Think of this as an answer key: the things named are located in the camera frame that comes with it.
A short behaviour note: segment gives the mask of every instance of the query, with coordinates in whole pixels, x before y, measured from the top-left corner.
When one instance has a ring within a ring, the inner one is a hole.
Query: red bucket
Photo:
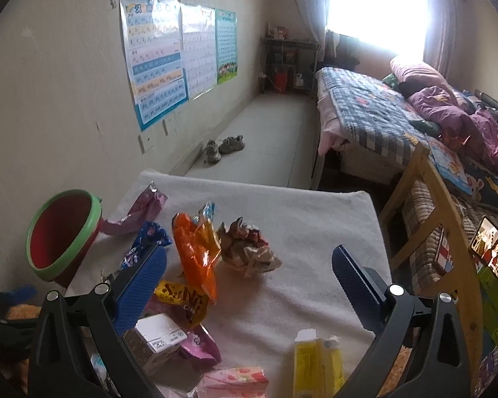
[[[288,74],[285,71],[277,71],[275,73],[275,81],[273,84],[276,92],[279,94],[285,94],[286,85],[288,84]]]
[[[68,287],[100,230],[101,204],[84,190],[64,191],[48,200],[31,221],[26,253],[44,281]]]

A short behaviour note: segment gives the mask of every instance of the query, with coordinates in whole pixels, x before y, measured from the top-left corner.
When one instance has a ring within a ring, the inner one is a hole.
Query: wall
[[[459,18],[457,48],[462,56],[449,80],[498,100],[498,13],[488,1],[468,0]]]
[[[295,0],[268,0],[266,12],[271,27],[286,27],[290,38],[313,39],[312,33],[300,17]]]
[[[110,0],[11,0],[0,15],[0,290],[43,285],[25,260],[38,207],[65,189],[103,198],[105,215],[147,167],[169,172],[258,90],[265,0],[182,0],[238,15],[238,76],[158,122],[142,155]]]
[[[372,76],[376,79],[384,79],[391,73],[389,62],[397,55],[393,51],[383,49],[370,43],[360,42],[358,49],[358,60],[356,66],[358,73]]]

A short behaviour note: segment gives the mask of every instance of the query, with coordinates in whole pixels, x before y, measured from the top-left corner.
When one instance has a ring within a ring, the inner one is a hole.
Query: white table
[[[365,192],[328,193],[142,172],[111,218],[125,216],[151,182],[168,195],[157,221],[171,234],[178,212],[196,213],[212,200],[215,226],[239,216],[260,227],[282,267],[243,279],[226,265],[216,267],[218,303],[203,324],[221,351],[220,367],[261,366],[270,379],[269,397],[291,397],[293,340],[300,329],[342,338],[345,372],[356,367],[373,334],[362,328],[331,268],[339,244],[364,266],[390,282],[389,265],[374,207]],[[66,295],[88,293],[101,270],[116,270],[134,235],[98,235]],[[175,246],[168,254],[167,278],[181,271]]]

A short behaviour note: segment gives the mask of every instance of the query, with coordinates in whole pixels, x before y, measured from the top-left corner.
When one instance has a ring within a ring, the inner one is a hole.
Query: purple blanket
[[[492,157],[498,147],[498,124],[489,112],[479,109],[468,115],[437,86],[413,94],[408,102],[424,119],[436,122],[443,129],[453,129],[458,137],[470,136],[472,150],[484,149],[483,157],[478,159],[486,166],[493,166]]]

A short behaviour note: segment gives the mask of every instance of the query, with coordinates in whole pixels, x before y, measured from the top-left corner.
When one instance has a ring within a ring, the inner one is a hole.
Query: white box
[[[140,319],[125,334],[127,346],[148,375],[154,374],[184,340],[184,331],[164,313]]]

